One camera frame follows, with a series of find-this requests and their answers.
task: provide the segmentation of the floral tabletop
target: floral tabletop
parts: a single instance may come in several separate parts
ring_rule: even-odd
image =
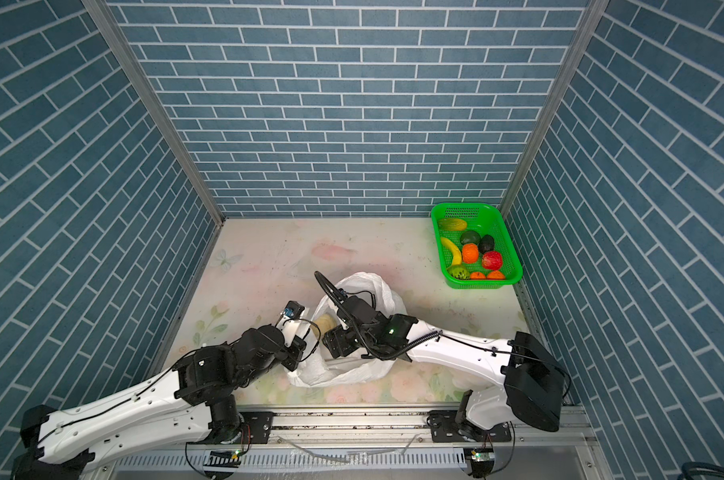
[[[409,315],[446,330],[486,338],[528,331],[512,286],[447,286],[429,218],[228,220],[165,366],[203,343],[233,341],[276,322],[288,300],[315,307],[323,296],[315,270],[336,282],[360,271],[379,274]],[[459,370],[398,360],[382,379],[327,388],[291,386],[277,366],[234,394],[240,405],[430,403],[456,402],[463,391],[486,386]]]

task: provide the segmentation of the brick wall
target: brick wall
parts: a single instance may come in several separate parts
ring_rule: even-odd
[[[426,216],[499,204],[586,0],[109,3],[226,215]]]
[[[24,410],[144,378],[211,230],[79,0],[0,2],[0,478]]]
[[[610,2],[509,220],[616,478],[724,465],[724,2]]]

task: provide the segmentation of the robotic arm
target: robotic arm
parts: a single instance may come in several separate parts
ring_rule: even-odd
[[[333,358],[364,348],[380,360],[438,363],[503,387],[466,392],[456,422],[467,438],[481,441],[493,426],[516,419],[550,432],[558,429],[566,372],[534,337],[517,332],[513,341],[480,339],[412,316],[385,317],[319,272],[315,275],[342,321],[323,338]],[[277,364],[297,368],[307,346],[304,313],[290,301],[275,325],[249,329],[231,344],[190,351],[141,384],[76,408],[27,410],[21,427],[26,453],[14,462],[13,480],[76,480],[82,472],[149,448],[237,441],[243,419],[233,390]]]

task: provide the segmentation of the green basket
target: green basket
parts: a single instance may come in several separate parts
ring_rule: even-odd
[[[463,232],[448,232],[440,230],[437,220],[442,218],[460,218],[469,224],[467,230],[476,230],[481,235],[492,235],[495,238],[495,251],[503,256],[501,273],[505,280],[458,280],[447,273],[447,267],[453,262],[453,254],[443,247],[440,236],[449,238],[458,248],[461,247],[460,236]],[[511,244],[509,231],[503,223],[503,217],[497,208],[485,204],[439,204],[431,209],[431,221],[436,234],[436,247],[439,249],[439,264],[447,284],[452,288],[500,288],[503,285],[513,285],[521,279],[521,264],[516,255],[514,245]],[[465,264],[469,272],[489,271],[482,268],[482,257],[473,264]]]

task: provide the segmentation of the white plastic bag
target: white plastic bag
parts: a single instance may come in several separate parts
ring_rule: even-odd
[[[376,310],[385,316],[394,313],[406,315],[407,313],[402,297],[397,295],[396,292],[392,292],[389,285],[376,274],[359,272],[347,276],[338,282],[336,286],[346,292],[359,292],[361,290],[374,292],[377,302]],[[367,293],[360,293],[359,297],[367,302],[370,301]],[[319,302],[311,320],[316,322],[325,313],[330,314],[340,325],[337,308],[327,296]],[[310,352],[316,342],[317,337],[313,334],[313,329],[311,329],[306,337],[306,352]],[[362,359],[361,356],[364,353],[366,353],[364,349],[357,349],[348,357],[333,360],[327,348],[320,345],[319,349],[306,361],[301,362],[294,372],[288,372],[287,378],[291,384],[302,387],[325,387],[344,383],[370,382],[385,377],[395,361]]]

